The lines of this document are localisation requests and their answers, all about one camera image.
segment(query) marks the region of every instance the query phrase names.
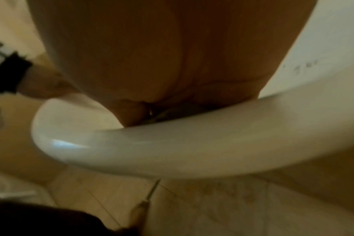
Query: tile floor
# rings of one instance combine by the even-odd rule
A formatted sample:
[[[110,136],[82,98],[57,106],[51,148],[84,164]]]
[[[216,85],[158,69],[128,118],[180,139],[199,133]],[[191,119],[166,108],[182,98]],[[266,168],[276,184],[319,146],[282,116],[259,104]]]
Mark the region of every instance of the tile floor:
[[[116,229],[153,184],[68,168],[48,189]],[[354,236],[354,213],[251,176],[163,180],[151,203],[146,236]]]

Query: black wristband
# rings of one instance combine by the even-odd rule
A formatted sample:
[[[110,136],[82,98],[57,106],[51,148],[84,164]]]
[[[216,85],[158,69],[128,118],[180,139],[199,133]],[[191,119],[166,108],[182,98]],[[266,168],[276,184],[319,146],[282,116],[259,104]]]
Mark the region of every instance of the black wristband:
[[[17,52],[0,64],[0,93],[16,93],[16,88],[26,71],[32,66],[30,61],[20,57]]]

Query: white porcelain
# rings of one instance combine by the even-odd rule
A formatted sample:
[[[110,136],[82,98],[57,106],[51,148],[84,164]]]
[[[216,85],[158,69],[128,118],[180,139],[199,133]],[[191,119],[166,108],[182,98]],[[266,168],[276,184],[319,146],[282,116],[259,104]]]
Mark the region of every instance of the white porcelain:
[[[55,159],[113,174],[200,178],[279,168],[354,145],[351,65],[354,0],[321,0],[258,101],[122,129],[101,105],[71,95],[40,108],[32,137]]]

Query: dark clothing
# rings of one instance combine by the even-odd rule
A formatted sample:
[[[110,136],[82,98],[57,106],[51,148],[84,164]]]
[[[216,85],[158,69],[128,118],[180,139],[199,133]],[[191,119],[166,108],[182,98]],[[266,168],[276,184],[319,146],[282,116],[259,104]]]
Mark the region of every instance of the dark clothing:
[[[0,235],[138,236],[136,228],[112,231],[97,217],[74,210],[0,202]]]

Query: toilet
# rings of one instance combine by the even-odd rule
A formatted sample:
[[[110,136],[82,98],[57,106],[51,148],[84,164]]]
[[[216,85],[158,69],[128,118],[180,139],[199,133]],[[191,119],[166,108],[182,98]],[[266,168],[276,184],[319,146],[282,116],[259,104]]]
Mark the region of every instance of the toilet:
[[[354,0],[320,0],[260,99],[122,128],[81,94],[46,101],[32,137],[54,159],[154,178],[257,173],[354,146]]]

